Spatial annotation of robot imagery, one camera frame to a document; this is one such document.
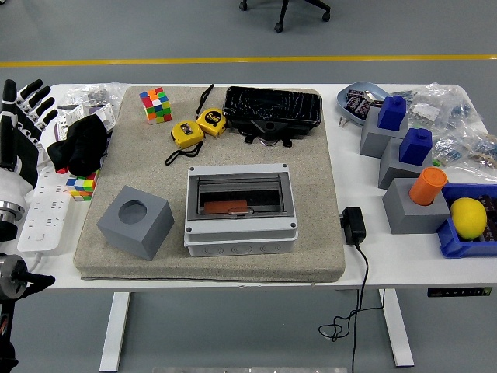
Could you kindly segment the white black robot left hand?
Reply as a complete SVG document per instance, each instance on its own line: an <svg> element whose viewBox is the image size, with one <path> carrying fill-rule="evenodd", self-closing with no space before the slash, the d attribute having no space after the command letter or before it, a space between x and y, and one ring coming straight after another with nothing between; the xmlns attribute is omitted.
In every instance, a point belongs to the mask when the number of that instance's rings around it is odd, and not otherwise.
<svg viewBox="0 0 497 373"><path fill-rule="evenodd" d="M40 138L57 117L51 88L37 79L17 88L7 79L1 99L1 202L22 207L38 180Z"/></svg>

